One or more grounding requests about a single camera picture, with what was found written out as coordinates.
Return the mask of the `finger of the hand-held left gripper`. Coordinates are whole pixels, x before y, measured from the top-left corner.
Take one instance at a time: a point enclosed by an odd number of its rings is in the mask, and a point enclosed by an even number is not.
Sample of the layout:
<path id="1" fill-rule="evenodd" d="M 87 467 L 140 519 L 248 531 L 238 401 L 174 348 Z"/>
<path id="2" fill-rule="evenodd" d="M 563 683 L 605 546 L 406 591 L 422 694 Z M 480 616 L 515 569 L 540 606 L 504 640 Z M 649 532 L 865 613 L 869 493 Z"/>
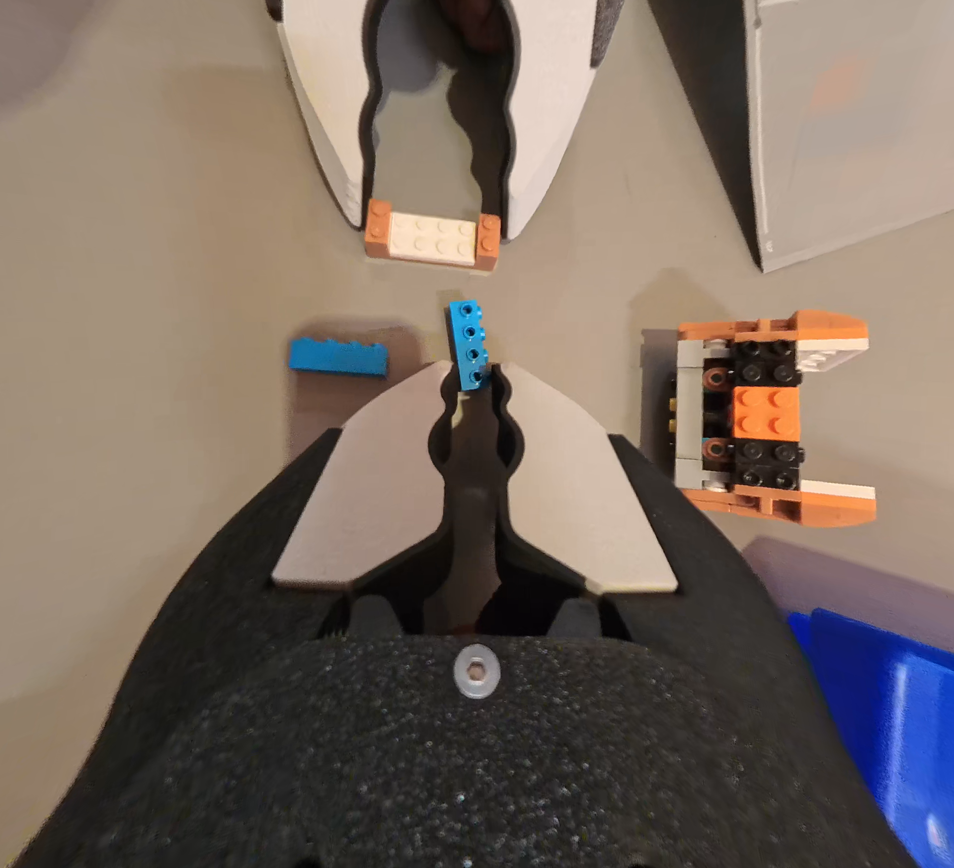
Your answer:
<path id="1" fill-rule="evenodd" d="M 592 85 L 598 0 L 502 0 L 514 39 L 506 237 L 527 226 L 555 179 Z"/>
<path id="2" fill-rule="evenodd" d="M 281 0 L 280 45 L 312 151 L 344 219 L 364 224 L 368 38 L 379 0 Z"/>

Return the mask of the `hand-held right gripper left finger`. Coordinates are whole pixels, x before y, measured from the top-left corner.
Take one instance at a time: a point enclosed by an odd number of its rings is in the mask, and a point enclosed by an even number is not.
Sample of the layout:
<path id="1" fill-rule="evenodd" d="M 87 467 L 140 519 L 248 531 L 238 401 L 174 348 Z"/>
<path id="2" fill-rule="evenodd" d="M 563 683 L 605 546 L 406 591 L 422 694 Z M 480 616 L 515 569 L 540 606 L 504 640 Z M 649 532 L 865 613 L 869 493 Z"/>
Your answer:
<path id="1" fill-rule="evenodd" d="M 286 588 L 347 590 L 395 564 L 445 519 L 446 483 L 430 450 L 452 372 L 436 361 L 343 425 L 272 571 Z"/>

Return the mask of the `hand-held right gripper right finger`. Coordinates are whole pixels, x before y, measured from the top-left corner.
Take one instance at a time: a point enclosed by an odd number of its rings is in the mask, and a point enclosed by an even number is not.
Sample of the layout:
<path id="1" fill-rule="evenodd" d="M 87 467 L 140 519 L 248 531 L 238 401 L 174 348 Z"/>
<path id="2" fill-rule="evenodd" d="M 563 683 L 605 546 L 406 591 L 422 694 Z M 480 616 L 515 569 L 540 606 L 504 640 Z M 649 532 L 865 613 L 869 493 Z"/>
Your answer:
<path id="1" fill-rule="evenodd" d="M 513 363 L 492 369 L 502 575 L 589 592 L 674 592 L 677 580 L 610 434 L 578 403 Z"/>

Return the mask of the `small blue brick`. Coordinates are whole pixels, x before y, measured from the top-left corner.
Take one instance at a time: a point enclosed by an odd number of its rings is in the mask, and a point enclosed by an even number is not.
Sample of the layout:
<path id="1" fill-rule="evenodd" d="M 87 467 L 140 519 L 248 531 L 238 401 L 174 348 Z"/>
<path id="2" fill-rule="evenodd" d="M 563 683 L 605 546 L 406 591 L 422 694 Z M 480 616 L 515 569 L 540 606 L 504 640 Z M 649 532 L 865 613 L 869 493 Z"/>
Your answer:
<path id="1" fill-rule="evenodd" d="M 388 349 L 378 342 L 299 337 L 290 343 L 288 367 L 299 372 L 384 379 L 388 375 Z"/>

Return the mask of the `long blue brick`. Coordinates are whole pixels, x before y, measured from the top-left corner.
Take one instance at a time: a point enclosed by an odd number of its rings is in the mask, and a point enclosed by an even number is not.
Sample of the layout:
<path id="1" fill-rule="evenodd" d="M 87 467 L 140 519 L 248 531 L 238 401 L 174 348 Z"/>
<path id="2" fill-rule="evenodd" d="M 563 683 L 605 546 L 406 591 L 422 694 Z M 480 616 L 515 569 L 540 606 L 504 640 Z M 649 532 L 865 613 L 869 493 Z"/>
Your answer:
<path id="1" fill-rule="evenodd" d="M 491 371 L 481 306 L 472 300 L 449 302 L 447 327 L 461 391 L 481 390 Z"/>

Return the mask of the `brown toy brick model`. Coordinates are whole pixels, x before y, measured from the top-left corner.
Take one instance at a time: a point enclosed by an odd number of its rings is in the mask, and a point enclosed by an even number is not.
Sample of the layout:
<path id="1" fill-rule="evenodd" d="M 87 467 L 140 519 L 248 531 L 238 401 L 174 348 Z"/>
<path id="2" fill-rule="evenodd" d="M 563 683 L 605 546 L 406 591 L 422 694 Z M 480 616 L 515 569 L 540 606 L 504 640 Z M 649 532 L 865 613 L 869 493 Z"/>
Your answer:
<path id="1" fill-rule="evenodd" d="M 699 509 L 810 528 L 876 520 L 876 491 L 803 476 L 800 389 L 869 348 L 860 318 L 683 322 L 669 434 L 674 484 Z"/>

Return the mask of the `white studded plate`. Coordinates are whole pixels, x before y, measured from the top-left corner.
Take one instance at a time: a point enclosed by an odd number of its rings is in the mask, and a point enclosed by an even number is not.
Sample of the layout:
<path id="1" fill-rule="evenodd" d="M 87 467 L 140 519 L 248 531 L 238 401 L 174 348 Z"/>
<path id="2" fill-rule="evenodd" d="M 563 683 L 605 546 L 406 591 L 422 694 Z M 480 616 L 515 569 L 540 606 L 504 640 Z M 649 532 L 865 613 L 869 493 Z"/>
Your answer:
<path id="1" fill-rule="evenodd" d="M 392 212 L 388 256 L 403 261 L 473 268 L 476 223 Z"/>

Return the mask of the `long orange studded plate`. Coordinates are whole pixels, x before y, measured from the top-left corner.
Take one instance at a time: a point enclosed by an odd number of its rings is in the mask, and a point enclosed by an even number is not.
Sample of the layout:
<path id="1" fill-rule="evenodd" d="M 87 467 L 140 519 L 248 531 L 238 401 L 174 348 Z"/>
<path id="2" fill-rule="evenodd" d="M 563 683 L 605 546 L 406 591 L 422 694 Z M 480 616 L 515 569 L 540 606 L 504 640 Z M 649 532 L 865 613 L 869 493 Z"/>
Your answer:
<path id="1" fill-rule="evenodd" d="M 480 216 L 479 216 L 475 221 L 473 221 L 473 222 L 476 223 L 476 225 L 477 225 L 477 223 L 478 223 L 478 221 L 479 221 Z M 366 257 L 369 258 L 369 259 L 371 259 L 371 260 L 375 260 L 375 261 L 391 261 L 391 262 L 399 262 L 399 263 L 409 263 L 409 264 L 413 264 L 413 265 L 422 265 L 422 266 L 433 266 L 433 267 L 441 267 L 441 268 L 461 269 L 461 270 L 467 271 L 467 272 L 469 272 L 469 273 L 476 273 L 476 274 L 479 274 L 479 275 L 488 275 L 488 274 L 491 274 L 491 273 L 493 272 L 493 271 L 490 272 L 490 273 L 480 272 L 480 271 L 475 270 L 474 267 L 473 267 L 473 268 L 468 268 L 468 267 L 460 267 L 460 266 L 452 266 L 452 265 L 426 264 L 426 263 L 419 263 L 419 262 L 413 262 L 413 261 L 403 261 L 403 260 L 392 259 L 392 258 L 380 259 L 380 258 L 368 257 L 367 255 L 366 255 Z"/>

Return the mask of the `grey instruction booklet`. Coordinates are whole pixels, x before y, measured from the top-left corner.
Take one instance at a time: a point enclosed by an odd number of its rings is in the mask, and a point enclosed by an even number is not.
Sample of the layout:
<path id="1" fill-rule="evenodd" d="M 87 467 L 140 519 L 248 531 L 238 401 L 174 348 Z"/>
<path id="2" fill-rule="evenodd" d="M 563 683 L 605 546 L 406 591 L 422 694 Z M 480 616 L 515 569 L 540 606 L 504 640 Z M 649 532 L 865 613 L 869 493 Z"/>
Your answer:
<path id="1" fill-rule="evenodd" d="M 741 0 L 769 273 L 952 211 L 952 0 Z"/>

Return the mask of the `blue plastic bin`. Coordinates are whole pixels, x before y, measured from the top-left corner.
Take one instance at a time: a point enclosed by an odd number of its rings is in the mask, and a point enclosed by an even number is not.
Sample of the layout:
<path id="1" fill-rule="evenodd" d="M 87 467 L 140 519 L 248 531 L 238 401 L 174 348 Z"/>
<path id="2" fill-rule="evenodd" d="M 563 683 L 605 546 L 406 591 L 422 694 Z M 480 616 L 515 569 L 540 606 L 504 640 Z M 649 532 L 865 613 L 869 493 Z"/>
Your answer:
<path id="1" fill-rule="evenodd" d="M 788 624 L 888 824 L 924 867 L 953 865 L 953 654 L 835 612 Z"/>

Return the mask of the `grey desk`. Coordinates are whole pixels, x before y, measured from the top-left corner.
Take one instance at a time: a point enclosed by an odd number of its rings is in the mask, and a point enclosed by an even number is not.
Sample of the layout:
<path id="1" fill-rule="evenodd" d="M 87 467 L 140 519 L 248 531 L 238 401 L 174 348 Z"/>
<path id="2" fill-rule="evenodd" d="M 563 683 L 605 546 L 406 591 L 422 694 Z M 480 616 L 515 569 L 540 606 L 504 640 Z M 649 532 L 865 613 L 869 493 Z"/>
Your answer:
<path id="1" fill-rule="evenodd" d="M 263 0 L 2 0 L 2 866 L 213 536 L 381 383 L 292 337 L 447 355 L 444 307 L 645 450 L 684 320 L 858 316 L 806 382 L 808 474 L 873 525 L 713 521 L 800 611 L 952 648 L 952 216 L 768 275 L 738 219 L 739 0 L 627 0 L 554 184 L 496 273 L 368 261 Z"/>

